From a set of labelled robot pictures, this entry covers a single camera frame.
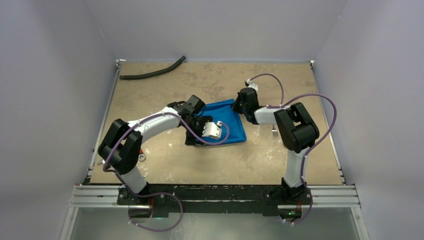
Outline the blue cloth napkin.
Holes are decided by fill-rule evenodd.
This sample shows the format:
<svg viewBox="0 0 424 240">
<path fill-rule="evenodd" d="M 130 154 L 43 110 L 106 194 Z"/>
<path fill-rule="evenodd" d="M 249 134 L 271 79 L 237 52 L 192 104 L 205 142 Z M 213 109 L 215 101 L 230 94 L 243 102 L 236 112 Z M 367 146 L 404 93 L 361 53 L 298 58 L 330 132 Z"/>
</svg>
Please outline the blue cloth napkin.
<svg viewBox="0 0 424 240">
<path fill-rule="evenodd" d="M 232 110 L 234 102 L 232 98 L 209 103 L 199 113 L 202 117 L 211 116 L 214 123 L 221 121 L 229 127 L 229 137 L 223 145 L 243 143 L 247 140 L 240 115 Z"/>
</svg>

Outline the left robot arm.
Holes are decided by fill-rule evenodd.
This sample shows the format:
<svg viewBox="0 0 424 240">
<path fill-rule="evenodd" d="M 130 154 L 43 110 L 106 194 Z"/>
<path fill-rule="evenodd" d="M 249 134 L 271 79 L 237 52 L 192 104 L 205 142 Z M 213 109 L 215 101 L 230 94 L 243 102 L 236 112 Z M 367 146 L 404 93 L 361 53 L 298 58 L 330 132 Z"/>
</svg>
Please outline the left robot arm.
<svg viewBox="0 0 424 240">
<path fill-rule="evenodd" d="M 140 149 L 147 140 L 162 132 L 184 127 L 185 145 L 197 145 L 206 124 L 213 121 L 210 115 L 203 115 L 205 103 L 195 95 L 186 101 L 175 101 L 157 113 L 139 120 L 114 120 L 107 130 L 97 153 L 105 161 L 105 170 L 113 171 L 129 189 L 129 197 L 138 205 L 146 203 L 149 183 L 137 169 Z"/>
</svg>

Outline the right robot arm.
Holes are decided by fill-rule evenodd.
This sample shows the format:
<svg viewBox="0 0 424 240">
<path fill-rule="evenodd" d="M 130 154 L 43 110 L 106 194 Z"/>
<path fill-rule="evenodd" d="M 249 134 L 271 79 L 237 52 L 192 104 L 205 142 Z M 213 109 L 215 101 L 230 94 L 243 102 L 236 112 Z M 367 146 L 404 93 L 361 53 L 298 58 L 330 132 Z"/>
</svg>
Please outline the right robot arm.
<svg viewBox="0 0 424 240">
<path fill-rule="evenodd" d="M 293 98 L 281 106 L 260 106 L 257 91 L 245 87 L 237 93 L 232 110 L 244 115 L 254 125 L 276 125 L 284 147 L 288 150 L 287 164 L 280 196 L 288 204 L 300 198 L 299 187 L 304 183 L 307 151 L 320 136 L 319 129 L 301 102 Z"/>
</svg>

